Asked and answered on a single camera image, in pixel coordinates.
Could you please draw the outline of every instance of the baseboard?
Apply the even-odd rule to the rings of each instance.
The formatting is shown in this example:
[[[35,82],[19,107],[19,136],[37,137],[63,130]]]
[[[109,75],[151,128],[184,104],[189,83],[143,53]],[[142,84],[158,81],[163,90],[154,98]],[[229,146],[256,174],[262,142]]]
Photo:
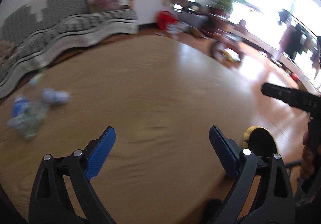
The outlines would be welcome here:
[[[139,25],[139,30],[143,30],[146,28],[157,28],[157,27],[158,27],[157,23],[148,23],[148,24]]]

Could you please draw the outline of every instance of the sofa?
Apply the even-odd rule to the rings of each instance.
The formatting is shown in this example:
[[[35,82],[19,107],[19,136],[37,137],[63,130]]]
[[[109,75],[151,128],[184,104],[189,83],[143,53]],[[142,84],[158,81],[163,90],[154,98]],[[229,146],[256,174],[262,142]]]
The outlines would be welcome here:
[[[45,8],[39,7],[42,2]],[[11,44],[0,56],[0,99],[24,75],[50,65],[70,48],[93,46],[113,34],[136,34],[133,2],[104,11],[95,10],[87,0],[32,0],[13,12],[0,28],[0,44]]]

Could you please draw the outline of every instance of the clothes hanging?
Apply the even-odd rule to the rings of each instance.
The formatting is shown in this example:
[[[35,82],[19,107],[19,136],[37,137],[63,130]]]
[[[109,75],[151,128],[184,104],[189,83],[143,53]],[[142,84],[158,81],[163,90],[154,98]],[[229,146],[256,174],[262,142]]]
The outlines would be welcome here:
[[[281,54],[287,49],[288,43],[290,41],[291,33],[294,31],[296,31],[295,28],[292,25],[288,24],[279,42],[279,45],[280,45],[279,50],[273,56],[273,59],[275,61],[278,61]]]
[[[286,48],[286,53],[288,56],[294,60],[296,53],[302,53],[304,40],[302,40],[302,35],[306,33],[305,28],[300,24],[295,26],[295,30],[291,32],[290,40]]]

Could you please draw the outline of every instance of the wooden floor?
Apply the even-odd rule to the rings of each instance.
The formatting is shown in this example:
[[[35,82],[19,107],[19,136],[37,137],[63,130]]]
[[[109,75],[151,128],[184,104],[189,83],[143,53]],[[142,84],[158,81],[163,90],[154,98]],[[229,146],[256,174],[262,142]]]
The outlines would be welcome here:
[[[188,34],[179,34],[172,37],[172,35],[157,28],[141,30],[137,35],[134,36],[116,35],[106,39],[99,45],[106,45],[135,36],[155,34],[173,38],[179,42],[198,49],[205,55],[208,55],[208,48],[211,40],[205,38],[196,38]],[[278,145],[279,153],[282,155],[284,162],[290,162],[301,158],[303,149],[302,138],[304,132],[307,131],[307,123],[309,121],[307,114],[298,109],[289,107],[282,101],[263,96],[260,92],[261,85],[264,82],[270,82],[292,88],[297,88],[297,84],[291,78],[289,78],[282,69],[278,68],[257,50],[244,43],[240,43],[240,46],[246,54],[244,60],[241,63],[225,62],[223,65],[232,70],[239,80],[246,82],[256,97],[256,99],[253,100],[253,102],[256,103],[256,114],[252,118],[252,125],[262,126],[274,135]],[[82,52],[83,50],[67,52],[59,56],[55,60],[55,63],[59,63]],[[294,191],[296,187],[295,179],[298,175],[298,172],[299,169],[295,169],[292,177]],[[241,215],[245,215],[249,211],[256,193],[258,182],[259,177],[256,177]],[[215,189],[212,194],[210,194],[209,198],[212,197],[224,199],[231,188],[232,183],[233,182],[231,180],[224,179],[219,189]],[[203,206],[204,205],[200,205],[200,208],[197,209],[198,214],[202,214]],[[193,223],[193,220],[191,218],[186,218],[182,221],[182,223]]]

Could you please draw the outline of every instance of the clutter on floor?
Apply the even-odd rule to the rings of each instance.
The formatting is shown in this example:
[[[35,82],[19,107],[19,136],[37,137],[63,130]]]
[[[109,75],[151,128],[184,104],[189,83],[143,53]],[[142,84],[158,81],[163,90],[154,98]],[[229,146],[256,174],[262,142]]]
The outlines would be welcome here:
[[[37,84],[43,76],[43,73],[39,73],[31,78],[28,82],[28,90],[31,91],[15,98],[12,117],[7,122],[9,127],[16,129],[25,139],[36,136],[50,105],[66,104],[70,101],[69,93],[54,91],[52,88],[43,89],[40,94]]]
[[[222,62],[223,60],[226,60],[228,62],[241,61],[237,53],[235,53],[233,50],[229,48],[225,48],[224,44],[222,44],[221,42],[218,42],[217,47],[217,51],[213,53],[212,57],[218,60],[219,62]]]
[[[207,22],[203,25],[201,32],[206,36],[213,38],[217,42],[221,42],[224,48],[229,48],[239,55],[240,60],[244,57],[244,52],[240,49],[238,42],[240,38],[236,35],[227,33],[228,21],[226,18],[218,15],[209,14]],[[219,51],[216,49],[219,44],[214,42],[210,46],[210,55],[215,58],[214,52]]]
[[[274,58],[274,57],[271,57],[270,60],[276,64],[278,67],[282,68],[282,65]]]
[[[157,24],[160,29],[165,30],[169,34],[188,33],[195,37],[204,38],[202,32],[185,22],[178,21],[176,16],[169,11],[161,11],[157,17]]]

